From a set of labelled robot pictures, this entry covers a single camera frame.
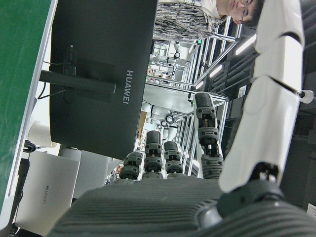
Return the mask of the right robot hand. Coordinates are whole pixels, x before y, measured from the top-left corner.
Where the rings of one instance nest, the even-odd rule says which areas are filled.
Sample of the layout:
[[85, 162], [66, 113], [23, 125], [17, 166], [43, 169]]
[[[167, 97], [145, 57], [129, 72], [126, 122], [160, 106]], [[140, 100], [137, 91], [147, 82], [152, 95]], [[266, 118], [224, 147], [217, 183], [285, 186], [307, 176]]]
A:
[[51, 237], [313, 237], [316, 222], [286, 202], [280, 183], [302, 89], [305, 37], [298, 0], [267, 0], [257, 27], [253, 82], [224, 161], [195, 96], [201, 177], [157, 174], [97, 188], [79, 198]]

